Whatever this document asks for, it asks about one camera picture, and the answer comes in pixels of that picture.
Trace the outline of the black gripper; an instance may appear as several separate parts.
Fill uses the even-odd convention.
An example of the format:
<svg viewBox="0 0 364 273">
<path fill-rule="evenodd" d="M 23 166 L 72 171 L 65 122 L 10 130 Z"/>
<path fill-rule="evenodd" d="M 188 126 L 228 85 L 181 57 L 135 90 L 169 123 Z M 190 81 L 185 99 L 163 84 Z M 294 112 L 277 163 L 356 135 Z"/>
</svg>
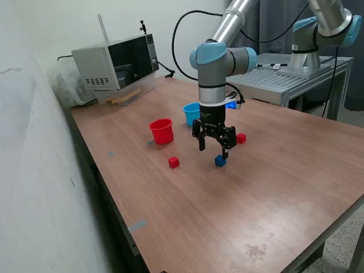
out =
<svg viewBox="0 0 364 273">
<path fill-rule="evenodd" d="M 226 107 L 200 106 L 200 119 L 195 119 L 192 125 L 192 136 L 198 140 L 200 151 L 205 150 L 205 138 L 212 136 L 212 126 L 216 128 L 216 140 L 222 147 L 222 158 L 227 159 L 229 150 L 236 146 L 236 129 L 225 127 Z"/>
</svg>

